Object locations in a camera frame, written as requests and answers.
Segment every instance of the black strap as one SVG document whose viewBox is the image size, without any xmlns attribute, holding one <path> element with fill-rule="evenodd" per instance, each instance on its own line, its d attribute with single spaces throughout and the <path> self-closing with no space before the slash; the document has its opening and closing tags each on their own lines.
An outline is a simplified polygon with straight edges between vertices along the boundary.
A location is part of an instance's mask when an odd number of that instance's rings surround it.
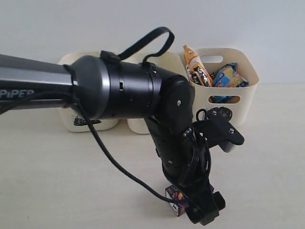
<svg viewBox="0 0 305 229">
<path fill-rule="evenodd" d="M 158 57 L 158 56 L 163 55 L 172 45 L 172 43 L 175 39 L 175 36 L 172 33 L 172 31 L 170 31 L 168 28 L 159 27 L 159 28 L 154 29 L 147 35 L 145 35 L 143 38 L 138 40 L 134 45 L 132 45 L 131 47 L 126 49 L 124 52 L 119 54 L 118 55 L 119 58 L 121 60 L 127 59 L 128 57 L 132 56 L 133 54 L 135 54 L 136 52 L 138 52 L 139 50 L 144 48 L 146 45 L 148 45 L 150 42 L 152 42 L 153 40 L 155 40 L 156 38 L 158 38 L 159 36 L 161 36 L 162 34 L 164 34 L 166 32 L 169 33 L 169 36 L 168 36 L 164 46 L 157 53 L 153 53 L 153 54 L 149 54 L 149 55 L 145 56 L 145 58 L 143 59 L 143 63 L 147 62 L 147 59 L 149 57 Z"/>
</svg>

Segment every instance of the snack package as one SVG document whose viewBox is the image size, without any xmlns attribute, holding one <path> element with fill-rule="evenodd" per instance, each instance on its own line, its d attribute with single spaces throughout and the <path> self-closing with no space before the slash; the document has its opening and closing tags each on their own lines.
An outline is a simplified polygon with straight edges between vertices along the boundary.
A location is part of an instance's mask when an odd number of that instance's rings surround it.
<svg viewBox="0 0 305 229">
<path fill-rule="evenodd" d="M 200 86 L 212 87 L 213 81 L 202 64 L 198 53 L 187 45 L 183 46 L 183 48 L 189 80 Z"/>
<path fill-rule="evenodd" d="M 229 63 L 213 73 L 214 87 L 246 87 L 249 82 L 236 72 L 237 63 Z M 214 103 L 227 103 L 234 96 L 215 96 Z"/>
</svg>

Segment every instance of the orange snack bag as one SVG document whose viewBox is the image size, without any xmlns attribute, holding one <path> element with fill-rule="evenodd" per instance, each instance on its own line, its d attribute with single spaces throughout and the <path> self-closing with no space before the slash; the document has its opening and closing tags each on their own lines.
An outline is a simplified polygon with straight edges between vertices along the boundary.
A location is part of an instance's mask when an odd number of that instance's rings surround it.
<svg viewBox="0 0 305 229">
<path fill-rule="evenodd" d="M 189 80 L 200 86 L 213 87 L 213 80 L 202 64 L 198 53 L 187 45 L 183 48 Z"/>
</svg>

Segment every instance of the white table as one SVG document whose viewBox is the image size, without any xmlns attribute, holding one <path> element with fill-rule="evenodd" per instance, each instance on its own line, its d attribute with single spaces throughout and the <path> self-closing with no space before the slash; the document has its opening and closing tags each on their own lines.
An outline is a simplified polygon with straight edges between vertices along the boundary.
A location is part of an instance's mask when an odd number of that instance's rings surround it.
<svg viewBox="0 0 305 229">
<path fill-rule="evenodd" d="M 211 183 L 227 207 L 209 229 L 305 228 L 305 84 L 259 85 L 245 144 L 212 149 Z M 160 193 L 169 183 L 149 135 L 121 121 L 99 132 L 113 156 Z M 121 174 L 90 133 L 67 131 L 56 110 L 0 117 L 0 228 L 203 228 L 176 217 Z"/>
</svg>

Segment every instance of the robotic arm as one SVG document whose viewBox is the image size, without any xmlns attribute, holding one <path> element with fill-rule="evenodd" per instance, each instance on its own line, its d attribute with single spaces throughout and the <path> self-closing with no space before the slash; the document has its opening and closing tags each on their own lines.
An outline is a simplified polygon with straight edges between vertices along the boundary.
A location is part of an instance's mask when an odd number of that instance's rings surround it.
<svg viewBox="0 0 305 229">
<path fill-rule="evenodd" d="M 123 61 L 165 32 L 169 38 L 159 52 L 146 56 L 140 64 Z M 120 171 L 164 201 L 187 202 L 191 222 L 206 225 L 225 207 L 221 194 L 210 189 L 209 149 L 220 146 L 230 152 L 234 145 L 242 145 L 244 138 L 221 109 L 202 109 L 204 120 L 192 122 L 194 88 L 185 77 L 147 61 L 166 52 L 173 40 L 168 28 L 159 27 L 120 55 L 101 51 L 100 57 L 86 55 L 63 66 L 0 55 L 0 114 L 10 109 L 74 109 Z M 112 158 L 90 123 L 91 119 L 111 118 L 145 119 L 165 177 L 186 199 L 161 196 Z"/>
</svg>

